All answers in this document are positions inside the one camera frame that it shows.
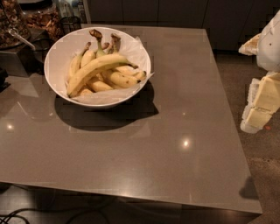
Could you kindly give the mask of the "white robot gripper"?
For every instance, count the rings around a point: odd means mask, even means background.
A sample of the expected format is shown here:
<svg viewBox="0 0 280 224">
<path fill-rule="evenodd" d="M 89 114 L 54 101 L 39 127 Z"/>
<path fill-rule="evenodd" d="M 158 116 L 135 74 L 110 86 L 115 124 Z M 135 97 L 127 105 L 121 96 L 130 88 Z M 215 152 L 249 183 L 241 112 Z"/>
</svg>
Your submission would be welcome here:
<svg viewBox="0 0 280 224">
<path fill-rule="evenodd" d="M 280 10 L 263 28 L 244 43 L 238 53 L 256 55 L 257 65 L 268 72 L 260 80 L 254 78 L 248 89 L 240 128 L 255 134 L 261 130 L 280 108 Z"/>
</svg>

